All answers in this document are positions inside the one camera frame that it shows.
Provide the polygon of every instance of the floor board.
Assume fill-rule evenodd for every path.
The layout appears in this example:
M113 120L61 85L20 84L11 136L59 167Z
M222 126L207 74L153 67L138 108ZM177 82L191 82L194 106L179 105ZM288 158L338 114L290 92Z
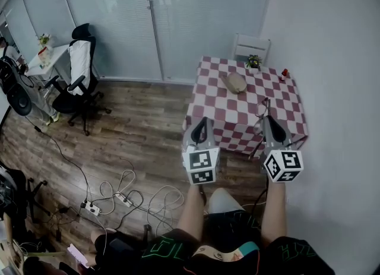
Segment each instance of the floor board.
M59 122L42 128L59 143L62 153L82 168L93 199L101 198L99 186L103 181L109 181L114 189L117 188L123 170L131 168L126 160L134 165L137 175L128 189L141 191L144 203L164 185L173 185L186 195L189 184L181 160L182 122L192 87L102 81L98 89L104 93L99 104L112 109L112 113L90 115L89 137L83 134L81 119L77 119L73 127L67 124L68 115L62 115ZM41 126L37 119L31 120ZM32 177L35 181L47 180L48 185L39 192L37 200L51 212L63 206L78 209L86 197L86 183L79 169L62 158L50 138L34 130L25 118L13 110L0 133L0 154L8 167L22 170L26 177ZM124 179L122 186L130 181L131 176ZM259 173L259 164L249 162L246 155L222 151L217 182L204 187L207 196L218 187L226 188L241 204L253 203L265 188L265 176ZM110 193L106 184L102 190L104 195ZM136 193L132 198L136 202L139 200ZM162 200L163 194L160 194L155 202L161 204ZM99 206L103 211L108 211L112 208L112 202L100 201ZM263 206L257 207L258 215ZM178 208L172 213L174 226L181 210ZM130 209L115 200L115 211L100 216L99 221L104 227L117 227L128 211ZM86 211L81 214L96 222ZM28 226L36 233L49 233L57 249L65 249L74 243L82 251L93 250L89 236L95 225L81 218L75 219L75 215L70 210L39 225L32 224L28 217ZM42 221L49 220L42 213L37 213L37 216ZM150 218L153 224L159 222ZM60 223L75 219L60 225L61 243L54 240L57 219ZM146 214L133 211L125 218L121 231L142 236L144 224ZM165 229L160 226L158 232L164 233ZM72 264L69 257L62 260Z

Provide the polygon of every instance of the white cushion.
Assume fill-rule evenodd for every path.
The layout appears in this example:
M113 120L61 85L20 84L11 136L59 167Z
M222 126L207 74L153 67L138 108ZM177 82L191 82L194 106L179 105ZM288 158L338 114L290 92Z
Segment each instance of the white cushion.
M85 40L79 40L69 48L71 61L71 84L80 76L84 75L85 79L82 84L87 89L90 85L90 47L91 43ZM71 94L83 94L83 91L77 87L70 91Z

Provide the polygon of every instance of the small plant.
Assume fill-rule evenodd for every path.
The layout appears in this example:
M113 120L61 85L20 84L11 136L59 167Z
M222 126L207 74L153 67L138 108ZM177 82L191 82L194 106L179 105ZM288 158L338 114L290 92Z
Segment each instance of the small plant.
M247 68L257 68L260 71L260 64L262 59L258 55L249 55L247 63L245 64Z
M40 41L40 44L43 46L43 45L46 45L48 43L48 41L50 40L50 35L49 34L43 34L41 35L38 40Z

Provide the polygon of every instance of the checkered tablecloth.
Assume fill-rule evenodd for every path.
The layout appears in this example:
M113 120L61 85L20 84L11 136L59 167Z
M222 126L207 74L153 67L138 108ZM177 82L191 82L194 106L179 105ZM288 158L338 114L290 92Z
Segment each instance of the checkered tablecloth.
M262 67L262 72L252 75L243 62L204 56L198 67L197 82L192 92L183 129L197 124L206 116L213 121L217 145L228 150L250 154L261 141L254 126L258 121L258 105L266 98L271 99L271 115L282 121L300 147L306 140L305 115L294 80L284 82L276 70ZM247 91L233 94L224 85L221 76L237 72L245 78ZM259 148L259 156L264 145Z

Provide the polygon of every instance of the potted plant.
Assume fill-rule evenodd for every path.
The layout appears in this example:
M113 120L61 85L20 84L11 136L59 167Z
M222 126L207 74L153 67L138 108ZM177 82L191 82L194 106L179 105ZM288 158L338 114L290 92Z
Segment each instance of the potted plant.
M43 33L38 38L38 41L41 44L42 48L47 47L49 50L53 49L53 46L52 46L52 36L51 35Z
M247 68L249 68L249 72L252 74L256 74L260 69L260 64L262 63L262 59L258 55L249 55L247 63L245 64Z

